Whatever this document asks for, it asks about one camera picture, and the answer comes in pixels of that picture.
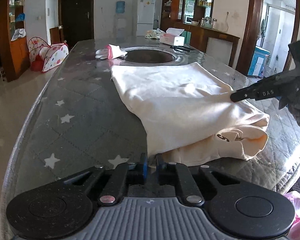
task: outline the white refrigerator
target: white refrigerator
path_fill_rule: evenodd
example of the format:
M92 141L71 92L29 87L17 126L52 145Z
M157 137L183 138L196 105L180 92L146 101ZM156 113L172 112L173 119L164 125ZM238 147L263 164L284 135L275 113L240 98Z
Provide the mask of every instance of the white refrigerator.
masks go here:
M134 0L133 35L145 36L153 30L155 0Z

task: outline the refrigerator door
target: refrigerator door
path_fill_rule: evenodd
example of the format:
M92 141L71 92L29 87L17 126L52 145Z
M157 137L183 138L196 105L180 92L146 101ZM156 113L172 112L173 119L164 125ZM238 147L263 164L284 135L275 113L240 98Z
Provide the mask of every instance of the refrigerator door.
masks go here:
M138 24L137 25L137 36L145 36L147 31L153 30L152 24Z
M138 24L153 24L155 0L138 0Z

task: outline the gray tablecloth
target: gray tablecloth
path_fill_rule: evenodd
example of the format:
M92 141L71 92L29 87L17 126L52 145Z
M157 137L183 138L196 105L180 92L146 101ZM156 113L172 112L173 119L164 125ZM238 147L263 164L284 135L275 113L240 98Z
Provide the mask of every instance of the gray tablecloth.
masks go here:
M58 68L34 103L18 137L7 168L0 207L0 234L11 233L5 218L7 203L21 192L47 184L96 164L112 169L120 161L138 161L146 152L141 121L121 102L110 80L111 65L142 65L120 59L100 61L95 51L107 44L151 46L172 52L185 65L197 61L234 90L252 82L199 51L179 52L143 37L79 42ZM270 115L265 149L250 161L222 158L208 163L279 193L300 176L300 128L276 99L249 100Z

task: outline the door frame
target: door frame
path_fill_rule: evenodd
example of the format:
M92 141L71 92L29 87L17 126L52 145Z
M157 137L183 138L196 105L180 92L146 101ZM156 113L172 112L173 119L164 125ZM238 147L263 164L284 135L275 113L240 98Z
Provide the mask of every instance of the door frame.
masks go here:
M94 0L91 0L91 14L90 18L92 19L91 22L91 38L94 39ZM61 19L61 0L58 0L58 21L59 25L62 26L62 19Z
M263 8L263 0L249 1L245 32L244 32L241 51L240 51L240 55L236 67L236 70L242 73L243 75L248 74L252 62L252 58L253 58L256 42L257 42L257 36L261 24L262 8ZM294 20L294 28L293 28L291 42L297 41L299 25L300 25L300 0L296 0L295 20ZM287 59L285 61L283 71L289 70L291 61L292 61L292 55L289 51Z

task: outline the metal screw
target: metal screw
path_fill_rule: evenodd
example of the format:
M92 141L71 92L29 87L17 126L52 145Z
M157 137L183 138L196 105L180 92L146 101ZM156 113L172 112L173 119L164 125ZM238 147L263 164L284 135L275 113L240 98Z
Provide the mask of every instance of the metal screw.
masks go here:
M187 197L187 201L192 204L198 204L202 201L202 198L197 195L191 195Z
M115 201L115 197L114 196L110 196L110 195L105 195L105 196L100 197L99 200L102 203L111 204L111 203L113 203Z

